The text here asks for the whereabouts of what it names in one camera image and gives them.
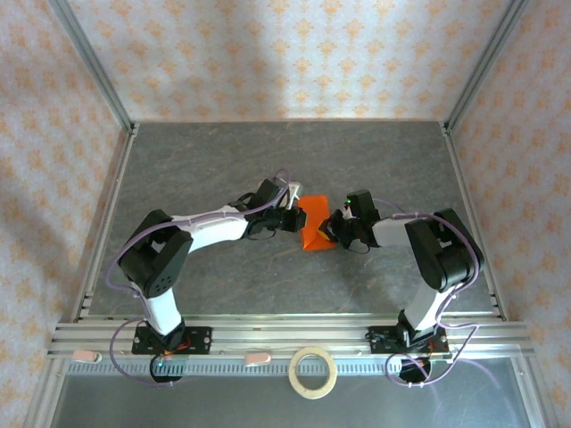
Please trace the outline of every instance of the black mounting plate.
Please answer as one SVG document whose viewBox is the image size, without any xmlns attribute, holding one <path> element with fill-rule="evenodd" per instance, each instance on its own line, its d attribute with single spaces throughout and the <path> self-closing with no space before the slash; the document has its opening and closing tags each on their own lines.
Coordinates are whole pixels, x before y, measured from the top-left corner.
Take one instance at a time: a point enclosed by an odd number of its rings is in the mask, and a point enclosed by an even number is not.
<svg viewBox="0 0 571 428">
<path fill-rule="evenodd" d="M 397 343 L 396 325 L 373 325 L 368 328 L 367 338 L 371 354 L 396 354 L 399 352 L 415 352 L 419 354 L 431 354 L 433 352 L 450 353 L 448 341 L 445 340 L 443 342 L 442 340 L 442 338 L 446 338 L 446 330 L 438 327 L 436 332 L 435 336 L 409 349 Z"/>
<path fill-rule="evenodd" d="M 212 328 L 186 326 L 182 342 L 189 340 L 190 347 L 184 350 L 177 350 L 177 355 L 208 355 L 211 352 Z M 157 355 L 164 352 L 164 346 L 146 325 L 140 325 L 135 330 L 133 339 L 134 355 Z"/>
</svg>

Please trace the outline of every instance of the patterned wallpaper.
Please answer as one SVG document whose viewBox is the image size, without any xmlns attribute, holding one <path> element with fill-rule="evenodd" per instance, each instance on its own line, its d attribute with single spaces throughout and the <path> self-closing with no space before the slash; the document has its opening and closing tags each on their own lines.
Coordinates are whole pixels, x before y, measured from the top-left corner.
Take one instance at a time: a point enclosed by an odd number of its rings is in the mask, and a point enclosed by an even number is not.
<svg viewBox="0 0 571 428">
<path fill-rule="evenodd" d="M 455 135 L 486 248 L 571 426 L 571 7 L 532 0 Z"/>
<path fill-rule="evenodd" d="M 134 120 L 447 119 L 509 0 L 70 0 Z"/>
<path fill-rule="evenodd" d="M 120 127 L 44 0 L 0 4 L 0 426 L 70 312 Z"/>
</svg>

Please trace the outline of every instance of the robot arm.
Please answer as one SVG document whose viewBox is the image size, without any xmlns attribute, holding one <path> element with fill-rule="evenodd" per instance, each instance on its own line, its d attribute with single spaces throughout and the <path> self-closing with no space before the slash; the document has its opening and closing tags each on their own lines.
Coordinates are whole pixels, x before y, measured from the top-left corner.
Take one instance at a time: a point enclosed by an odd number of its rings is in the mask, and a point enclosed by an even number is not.
<svg viewBox="0 0 571 428">
<path fill-rule="evenodd" d="M 482 268 L 482 252 L 456 212 L 446 209 L 434 215 L 466 237 Z M 395 339 L 405 350 L 436 335 L 436 316 L 441 304 L 457 285 L 475 273 L 468 249 L 441 222 L 431 218 L 381 219 L 366 190 L 348 194 L 343 209 L 336 210 L 321 225 L 320 231 L 345 249 L 355 240 L 369 247 L 397 245 L 412 249 L 426 284 L 419 287 L 412 302 L 399 314 Z"/>
<path fill-rule="evenodd" d="M 299 184 L 274 177 L 264 180 L 256 193 L 247 193 L 219 210 L 192 216 L 168 216 L 155 210 L 147 215 L 131 238 L 162 223 L 185 225 L 150 233 L 119 260 L 123 273 L 140 291 L 148 309 L 150 330 L 165 350 L 174 350 L 185 330 L 172 286 L 186 256 L 214 243 L 247 238 L 263 229 L 299 231 L 305 226 L 305 213 L 294 206 L 300 191 Z"/>
</svg>

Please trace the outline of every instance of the orange block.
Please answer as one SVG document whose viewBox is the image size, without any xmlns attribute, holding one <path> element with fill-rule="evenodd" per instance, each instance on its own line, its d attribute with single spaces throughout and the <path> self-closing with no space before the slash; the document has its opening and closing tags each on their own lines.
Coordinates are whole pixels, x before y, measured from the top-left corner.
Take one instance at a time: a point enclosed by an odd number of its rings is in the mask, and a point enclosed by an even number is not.
<svg viewBox="0 0 571 428">
<path fill-rule="evenodd" d="M 329 218 L 329 202 L 327 197 L 303 196 L 297 205 L 305 211 L 307 218 L 302 229 L 304 251 L 329 250 L 335 248 L 335 243 L 326 239 L 318 230 L 323 220 Z"/>
</svg>

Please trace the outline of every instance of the roll of tape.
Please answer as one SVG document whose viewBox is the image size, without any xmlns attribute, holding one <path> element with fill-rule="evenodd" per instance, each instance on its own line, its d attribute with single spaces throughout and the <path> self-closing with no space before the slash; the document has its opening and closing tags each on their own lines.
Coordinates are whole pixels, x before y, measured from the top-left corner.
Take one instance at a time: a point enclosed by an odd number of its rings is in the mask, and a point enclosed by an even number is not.
<svg viewBox="0 0 571 428">
<path fill-rule="evenodd" d="M 327 364 L 327 370 L 329 372 L 326 382 L 321 388 L 317 388 L 316 390 L 306 388 L 297 378 L 297 367 L 299 366 L 302 359 L 309 355 L 317 355 L 318 357 L 323 358 Z M 325 397 L 329 392 L 331 392 L 331 390 L 333 390 L 335 382 L 337 382 L 337 366 L 335 365 L 333 357 L 331 357 L 331 355 L 329 355 L 326 350 L 317 347 L 303 348 L 295 352 L 294 357 L 289 363 L 289 370 L 287 375 L 289 377 L 289 382 L 292 384 L 295 392 L 300 394 L 305 399 L 320 399 Z"/>
</svg>

